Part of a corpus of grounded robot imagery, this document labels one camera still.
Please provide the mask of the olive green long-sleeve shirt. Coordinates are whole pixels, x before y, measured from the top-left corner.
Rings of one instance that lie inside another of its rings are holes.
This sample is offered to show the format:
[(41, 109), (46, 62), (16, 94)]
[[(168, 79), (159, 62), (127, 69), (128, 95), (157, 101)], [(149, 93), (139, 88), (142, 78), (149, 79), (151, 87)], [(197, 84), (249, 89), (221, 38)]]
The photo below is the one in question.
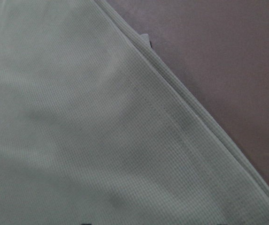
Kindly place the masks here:
[(269, 225), (269, 186), (104, 0), (0, 0), (0, 225)]

